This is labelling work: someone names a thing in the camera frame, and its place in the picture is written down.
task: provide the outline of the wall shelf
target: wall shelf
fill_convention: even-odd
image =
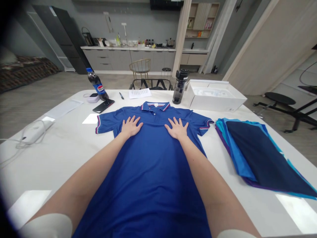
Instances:
[[[185,38],[209,38],[219,7],[220,3],[192,3],[187,23],[187,27],[189,24],[191,27],[187,28]]]

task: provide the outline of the forearm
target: forearm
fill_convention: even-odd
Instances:
[[[96,153],[61,186],[31,220],[50,213],[65,214],[71,219],[74,232],[89,202],[128,138],[120,133]]]
[[[188,137],[183,137],[179,141],[204,203],[212,235],[217,237],[223,230],[238,229],[261,237],[215,167]]]

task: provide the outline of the smartphone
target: smartphone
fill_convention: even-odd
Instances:
[[[98,105],[96,108],[94,108],[93,111],[97,113],[102,113],[104,110],[110,107],[114,102],[115,102],[114,100],[107,99],[103,103]]]

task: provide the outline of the small white device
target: small white device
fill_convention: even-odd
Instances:
[[[91,94],[87,97],[87,102],[89,103],[96,103],[99,101],[99,95],[97,93]]]
[[[22,143],[34,144],[53,124],[52,121],[38,121],[25,127]]]

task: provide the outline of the open box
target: open box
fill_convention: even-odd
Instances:
[[[190,109],[208,111],[237,110],[247,98],[227,81],[191,79],[183,103]]]

